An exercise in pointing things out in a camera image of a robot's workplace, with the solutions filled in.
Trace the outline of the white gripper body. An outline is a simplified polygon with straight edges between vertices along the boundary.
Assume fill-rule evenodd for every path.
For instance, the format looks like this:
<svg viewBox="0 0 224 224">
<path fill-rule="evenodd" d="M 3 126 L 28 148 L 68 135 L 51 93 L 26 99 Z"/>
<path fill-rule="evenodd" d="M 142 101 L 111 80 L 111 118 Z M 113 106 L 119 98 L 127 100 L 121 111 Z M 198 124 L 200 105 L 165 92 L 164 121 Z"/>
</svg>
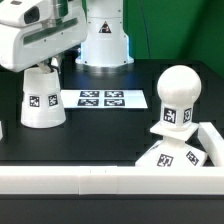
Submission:
<svg viewBox="0 0 224 224">
<path fill-rule="evenodd" d="M 52 16 L 26 27 L 0 24 L 0 65 L 20 72 L 86 40 L 81 3 L 52 3 Z"/>
</svg>

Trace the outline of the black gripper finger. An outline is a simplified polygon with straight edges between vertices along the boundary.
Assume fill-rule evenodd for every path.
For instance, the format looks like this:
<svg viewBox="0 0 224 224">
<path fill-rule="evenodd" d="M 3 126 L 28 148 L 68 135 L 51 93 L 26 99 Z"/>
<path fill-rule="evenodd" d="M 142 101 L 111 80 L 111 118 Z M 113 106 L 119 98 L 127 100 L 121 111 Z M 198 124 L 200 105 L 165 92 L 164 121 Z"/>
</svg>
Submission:
<svg viewBox="0 0 224 224">
<path fill-rule="evenodd" d="M 52 73 L 60 70 L 60 62 L 57 59 L 47 59 L 38 63 L 38 67 L 44 74 Z"/>
</svg>

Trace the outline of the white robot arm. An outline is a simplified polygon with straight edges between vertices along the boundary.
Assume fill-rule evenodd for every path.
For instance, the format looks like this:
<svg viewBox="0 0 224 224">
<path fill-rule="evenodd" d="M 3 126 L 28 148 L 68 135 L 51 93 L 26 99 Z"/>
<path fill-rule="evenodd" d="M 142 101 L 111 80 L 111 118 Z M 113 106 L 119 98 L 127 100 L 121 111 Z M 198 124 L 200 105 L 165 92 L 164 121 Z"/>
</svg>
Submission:
<svg viewBox="0 0 224 224">
<path fill-rule="evenodd" d="M 94 68 L 129 65 L 123 0 L 0 0 L 0 66 L 50 73 L 79 45 L 76 62 Z"/>
</svg>

